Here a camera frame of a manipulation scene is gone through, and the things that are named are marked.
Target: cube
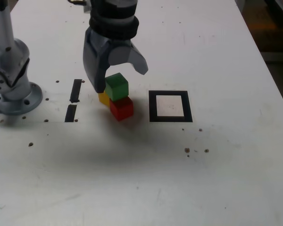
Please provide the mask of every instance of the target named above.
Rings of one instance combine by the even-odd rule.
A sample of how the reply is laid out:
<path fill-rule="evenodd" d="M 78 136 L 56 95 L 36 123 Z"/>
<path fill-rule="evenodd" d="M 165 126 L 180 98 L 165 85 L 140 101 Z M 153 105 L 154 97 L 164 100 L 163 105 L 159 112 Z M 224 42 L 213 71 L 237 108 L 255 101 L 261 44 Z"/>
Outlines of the cube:
<path fill-rule="evenodd" d="M 117 101 L 110 99 L 110 110 L 114 117 L 121 121 L 133 115 L 133 102 L 129 97 Z"/>
<path fill-rule="evenodd" d="M 105 92 L 112 101 L 123 99 L 129 95 L 128 81 L 121 73 L 106 77 L 105 80 Z"/>
<path fill-rule="evenodd" d="M 107 107 L 109 107 L 110 106 L 110 99 L 109 99 L 107 93 L 104 91 L 103 93 L 99 93 L 98 95 L 99 95 L 99 101 L 102 104 L 104 104 Z"/>

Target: white table surface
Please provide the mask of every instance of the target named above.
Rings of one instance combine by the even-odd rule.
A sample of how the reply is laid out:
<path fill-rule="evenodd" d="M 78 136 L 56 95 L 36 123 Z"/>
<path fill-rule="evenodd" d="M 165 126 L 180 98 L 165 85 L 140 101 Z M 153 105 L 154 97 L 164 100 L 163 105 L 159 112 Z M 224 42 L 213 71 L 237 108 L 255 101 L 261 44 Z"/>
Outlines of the white table surface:
<path fill-rule="evenodd" d="M 14 8 L 50 100 L 0 115 L 0 226 L 283 226 L 283 99 L 235 2 L 140 0 L 136 15 L 149 72 L 108 70 L 135 104 L 119 123 L 83 68 L 89 15 L 66 0 Z M 64 123 L 74 79 L 78 122 Z M 194 122 L 149 123 L 149 90 L 187 90 Z"/>

